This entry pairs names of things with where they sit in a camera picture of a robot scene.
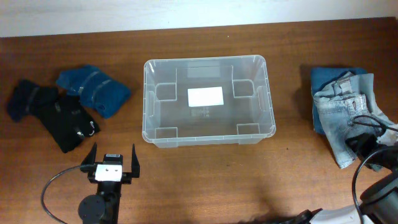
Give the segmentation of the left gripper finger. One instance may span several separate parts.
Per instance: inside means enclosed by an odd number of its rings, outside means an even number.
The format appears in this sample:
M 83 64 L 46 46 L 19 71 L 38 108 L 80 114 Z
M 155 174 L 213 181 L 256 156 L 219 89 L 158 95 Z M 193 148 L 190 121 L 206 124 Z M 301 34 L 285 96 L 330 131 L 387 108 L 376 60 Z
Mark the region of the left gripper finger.
M 140 177 L 140 164 L 137 158 L 134 144 L 132 145 L 131 177 L 132 178 Z
M 88 155 L 84 158 L 81 165 L 94 165 L 96 160 L 97 143 L 94 143 Z

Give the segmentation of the light blue denim jeans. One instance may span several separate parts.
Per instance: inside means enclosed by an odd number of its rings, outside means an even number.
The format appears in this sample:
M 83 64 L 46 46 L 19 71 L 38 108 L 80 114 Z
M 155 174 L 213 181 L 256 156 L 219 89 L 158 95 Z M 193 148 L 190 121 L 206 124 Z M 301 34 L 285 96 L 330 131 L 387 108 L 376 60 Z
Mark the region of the light blue denim jeans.
M 330 143 L 339 168 L 350 166 L 357 155 L 346 145 L 348 138 L 360 134 L 374 134 L 383 143 L 397 143 L 397 136 L 390 138 L 379 127 L 397 128 L 378 107 L 373 90 L 372 73 L 355 75 L 347 72 L 330 82 L 313 96 L 327 140 Z

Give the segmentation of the dark blue jeans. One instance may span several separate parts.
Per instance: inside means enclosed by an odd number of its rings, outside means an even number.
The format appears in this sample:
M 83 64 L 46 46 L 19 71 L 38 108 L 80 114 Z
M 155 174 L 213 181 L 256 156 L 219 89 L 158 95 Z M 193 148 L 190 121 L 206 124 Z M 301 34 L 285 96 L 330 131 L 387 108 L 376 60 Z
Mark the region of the dark blue jeans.
M 335 81 L 342 77 L 347 72 L 351 72 L 355 75 L 366 74 L 367 71 L 363 68 L 359 67 L 351 67 L 351 68 L 327 68 L 327 67 L 315 67 L 311 69 L 311 93 L 314 96 L 317 92 L 322 90 L 325 85 L 329 84 L 332 81 Z M 320 122 L 320 118 L 318 115 L 317 107 L 315 103 L 312 106 L 312 116 L 313 116 L 313 126 L 314 131 L 318 134 L 325 135 L 325 132 L 322 128 L 322 124 Z

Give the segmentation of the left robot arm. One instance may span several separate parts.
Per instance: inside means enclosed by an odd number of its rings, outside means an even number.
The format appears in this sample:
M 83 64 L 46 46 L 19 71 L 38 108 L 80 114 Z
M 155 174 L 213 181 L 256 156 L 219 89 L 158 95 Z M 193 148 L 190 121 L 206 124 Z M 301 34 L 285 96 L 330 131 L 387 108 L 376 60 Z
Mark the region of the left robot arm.
M 79 204 L 78 215 L 83 224 L 117 224 L 121 188 L 140 177 L 140 164 L 135 147 L 131 152 L 131 170 L 123 171 L 121 154 L 105 154 L 101 162 L 96 162 L 97 145 L 81 163 L 80 171 L 87 174 L 90 183 L 97 185 L 93 195 L 85 197 Z

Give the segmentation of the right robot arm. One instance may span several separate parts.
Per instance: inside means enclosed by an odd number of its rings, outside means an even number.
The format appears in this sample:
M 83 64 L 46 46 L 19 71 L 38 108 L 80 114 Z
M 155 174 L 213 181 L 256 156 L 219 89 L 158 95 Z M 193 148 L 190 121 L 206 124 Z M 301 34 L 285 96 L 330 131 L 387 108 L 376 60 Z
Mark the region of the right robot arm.
M 354 204 L 337 210 L 305 210 L 295 217 L 277 220 L 281 224 L 356 224 L 397 223 L 397 146 L 376 142 L 372 134 L 361 134 L 346 140 L 361 160 L 352 180 Z M 356 181 L 363 167 L 378 165 L 391 173 L 356 195 Z

